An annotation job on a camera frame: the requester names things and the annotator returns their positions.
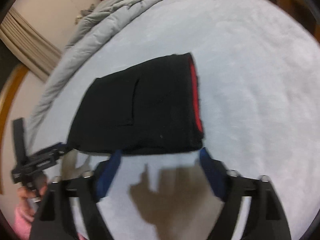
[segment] black cloth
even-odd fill
[[[202,147],[191,54],[155,58],[97,78],[71,125],[68,145],[86,152],[162,154]]]

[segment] metal bolt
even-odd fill
[[[230,176],[230,177],[238,177],[240,174],[238,171],[235,171],[235,170],[228,170],[227,171],[227,174]]]
[[[34,198],[32,199],[32,201],[33,201],[34,203],[36,203],[36,202],[41,201],[41,198],[39,198],[39,197],[34,197]]]
[[[58,183],[61,181],[61,176],[56,176],[53,178],[52,183]]]
[[[82,173],[82,177],[84,178],[89,178],[93,176],[93,171],[85,171],[84,173]]]
[[[267,175],[261,175],[261,176],[259,177],[259,180],[262,180],[263,182],[269,182],[269,181],[271,181],[270,177],[267,176]]]

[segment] bed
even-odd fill
[[[187,52],[199,76],[205,147],[245,177],[270,176],[292,239],[300,239],[320,209],[320,47],[266,0],[156,3],[72,75],[41,119],[32,152],[66,141],[96,77]],[[54,85],[49,81],[47,88]],[[94,168],[107,158],[78,153],[76,167]],[[48,169],[48,177],[60,175],[60,169]],[[197,152],[125,156],[99,203],[115,240],[206,239],[221,207]],[[86,237],[76,200],[73,209],[76,227]],[[236,232],[233,239],[240,237]]]

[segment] dark red fabric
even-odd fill
[[[193,60],[191,57],[189,58],[189,64],[190,64],[191,82],[192,82],[193,110],[195,112],[196,125],[198,130],[200,132],[203,132],[202,124],[200,120],[200,113],[199,113],[198,81],[197,81],[195,65],[193,64]]]

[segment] pink sleeve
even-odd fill
[[[33,217],[26,214],[20,205],[17,206],[14,211],[15,221],[13,230],[21,240],[28,240],[30,237],[31,223]],[[86,240],[83,236],[78,233],[79,240]]]

